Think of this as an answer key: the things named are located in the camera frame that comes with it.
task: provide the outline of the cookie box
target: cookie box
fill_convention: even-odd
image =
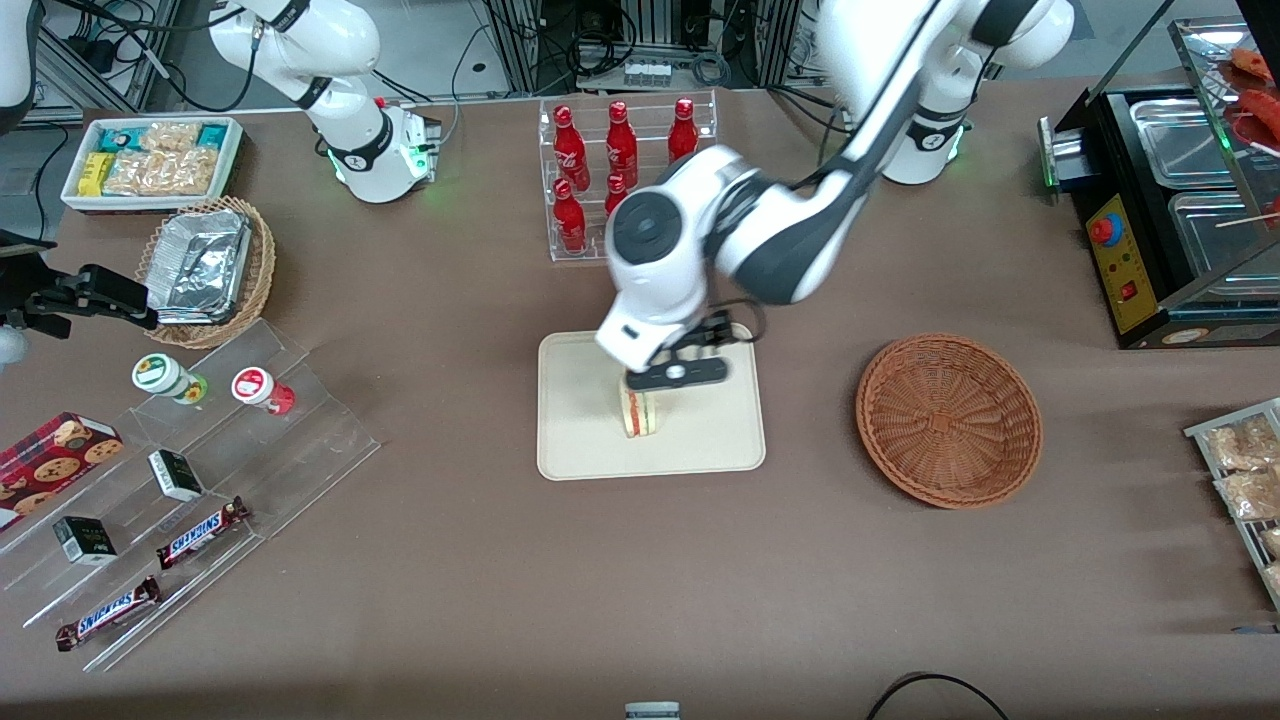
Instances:
[[[0,532],[123,447],[110,425],[63,413],[0,452]]]

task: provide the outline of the jar lid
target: jar lid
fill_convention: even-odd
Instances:
[[[147,392],[165,391],[178,382],[178,363],[164,352],[152,352],[133,366],[133,384]]]
[[[232,380],[232,395],[247,405],[257,405],[271,396],[275,378],[262,368],[244,368]]]

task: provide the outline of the wicker basket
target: wicker basket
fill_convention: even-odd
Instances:
[[[959,336],[891,343],[863,373],[854,409],[876,465],[940,507],[1007,500],[1039,462],[1041,415],[1027,383],[989,348]]]
[[[266,296],[271,292],[271,273],[275,272],[275,240],[271,237],[271,228],[266,227],[262,215],[252,205],[238,197],[219,197],[210,202],[184,208],[178,214],[212,213],[215,210],[236,210],[253,223],[253,234],[248,243],[248,259],[244,261],[244,278],[241,281],[236,315],[221,325],[159,325],[154,331],[147,331],[148,337],[188,350],[209,350],[241,334],[262,314]],[[151,254],[155,252],[159,238],[160,228],[156,228],[151,233],[151,241],[147,242],[146,250],[142,251],[138,270],[133,274],[138,282],[142,282],[147,275],[147,268],[151,266]]]

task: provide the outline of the brown tablecloth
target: brown tablecloth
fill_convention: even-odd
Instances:
[[[439,182],[381,206],[301,113],[242,115],[233,190],[279,247],[266,316],[387,445],[108,674],[0,605],[0,717],[860,717],[910,670],[1020,717],[1275,715],[1280,638],[1229,633],[1274,616],[1180,430],[1280,395],[1277,355],[1115,350],[1070,205],[1036,192],[1034,122],[1082,87],[987,86],[945,176],[881,187],[826,286],[769,313],[759,470],[559,484],[535,466],[538,343],[596,327],[613,287],[547,258],[536,102],[467,105]],[[723,142],[812,169],[817,126],[719,97]],[[52,263],[132,272],[155,222],[68,213]],[[861,368],[925,331],[1038,397],[1044,456],[1002,506],[922,506],[855,439]],[[5,443],[114,418],[159,348],[106,319],[33,340],[0,375]],[[883,717],[983,712],[904,696]]]

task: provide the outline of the red bottle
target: red bottle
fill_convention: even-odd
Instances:
[[[689,97],[676,100],[676,122],[667,133],[667,163],[675,163],[698,150],[698,126],[694,124],[694,101]]]
[[[627,120],[627,104],[621,100],[609,102],[609,135],[604,137],[604,147],[609,152],[609,172],[621,174],[627,187],[635,187],[640,182],[636,131]]]
[[[627,181],[618,173],[613,173],[605,183],[609,187],[609,193],[604,197],[604,217],[608,218],[618,202],[622,202],[622,199],[627,196]]]
[[[567,105],[558,105],[552,113],[556,118],[556,164],[561,174],[573,183],[579,192],[591,187],[591,172],[586,169],[586,143],[582,133],[573,127],[573,111]]]
[[[556,215],[561,243],[570,255],[581,255],[586,251],[586,215],[582,214],[582,205],[573,197],[573,187],[567,179],[556,178],[552,190],[556,192],[552,214]]]

